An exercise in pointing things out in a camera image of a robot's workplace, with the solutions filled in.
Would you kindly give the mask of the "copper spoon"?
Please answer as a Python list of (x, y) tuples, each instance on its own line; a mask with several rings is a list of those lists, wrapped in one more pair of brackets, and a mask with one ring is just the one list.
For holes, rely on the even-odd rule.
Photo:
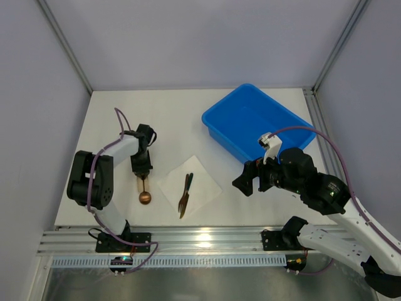
[(146, 189), (146, 184), (145, 184), (146, 178), (142, 177), (141, 180), (142, 180), (142, 192), (139, 194), (138, 199), (141, 204), (147, 205), (151, 202), (152, 195)]

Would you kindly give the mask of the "gold fork green handle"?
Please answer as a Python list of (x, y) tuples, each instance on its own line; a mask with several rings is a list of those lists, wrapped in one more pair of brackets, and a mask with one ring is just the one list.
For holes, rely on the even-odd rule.
[(186, 190), (187, 190), (188, 181), (189, 181), (189, 174), (186, 174), (186, 176), (185, 176), (185, 184), (184, 184), (184, 192), (183, 192), (182, 197), (180, 198), (179, 203), (178, 203), (178, 213), (181, 213), (181, 209), (182, 209), (182, 206), (183, 206), (183, 203), (184, 203), (184, 196), (185, 196)]

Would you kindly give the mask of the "gold knife green handle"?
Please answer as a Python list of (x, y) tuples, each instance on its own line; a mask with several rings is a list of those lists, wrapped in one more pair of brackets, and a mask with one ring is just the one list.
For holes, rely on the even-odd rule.
[(185, 214), (185, 210), (186, 210), (186, 207), (187, 207), (187, 202), (189, 200), (189, 189), (190, 189), (190, 186), (192, 184), (193, 177), (194, 177), (194, 174), (190, 173), (189, 174), (189, 181), (187, 183), (186, 194), (184, 196), (184, 203), (183, 203), (183, 206), (182, 206), (182, 209), (181, 209), (181, 213), (179, 213), (179, 218), (180, 219), (182, 219), (184, 217), (184, 214)]

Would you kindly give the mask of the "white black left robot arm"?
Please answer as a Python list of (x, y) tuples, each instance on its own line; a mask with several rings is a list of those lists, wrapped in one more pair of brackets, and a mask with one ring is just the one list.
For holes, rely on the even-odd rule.
[(131, 238), (129, 222), (118, 212), (112, 201), (114, 169), (130, 159), (132, 172), (146, 180), (153, 169), (150, 147), (157, 138), (149, 125), (140, 124), (136, 130), (124, 130), (121, 136), (98, 153), (78, 151), (73, 159), (66, 193), (77, 205), (92, 214), (106, 234), (119, 242)]

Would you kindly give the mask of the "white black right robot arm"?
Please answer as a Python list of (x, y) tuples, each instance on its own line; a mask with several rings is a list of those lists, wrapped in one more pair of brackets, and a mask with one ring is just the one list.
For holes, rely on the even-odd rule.
[(242, 174), (232, 184), (245, 196), (272, 187), (298, 194), (312, 210), (342, 226), (356, 239), (349, 243), (325, 230), (293, 216), (278, 236), (279, 245), (289, 250), (318, 250), (358, 272), (376, 292), (400, 297), (400, 242), (389, 232), (377, 233), (373, 217), (352, 199), (348, 186), (335, 176), (318, 172), (312, 158), (299, 148), (282, 151), (277, 158), (247, 161)]

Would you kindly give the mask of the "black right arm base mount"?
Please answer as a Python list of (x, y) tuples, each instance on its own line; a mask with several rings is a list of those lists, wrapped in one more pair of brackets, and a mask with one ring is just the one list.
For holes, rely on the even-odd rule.
[(303, 247), (298, 241), (300, 230), (308, 222), (297, 216), (293, 216), (281, 230), (261, 232), (261, 241), (264, 251), (301, 251)]

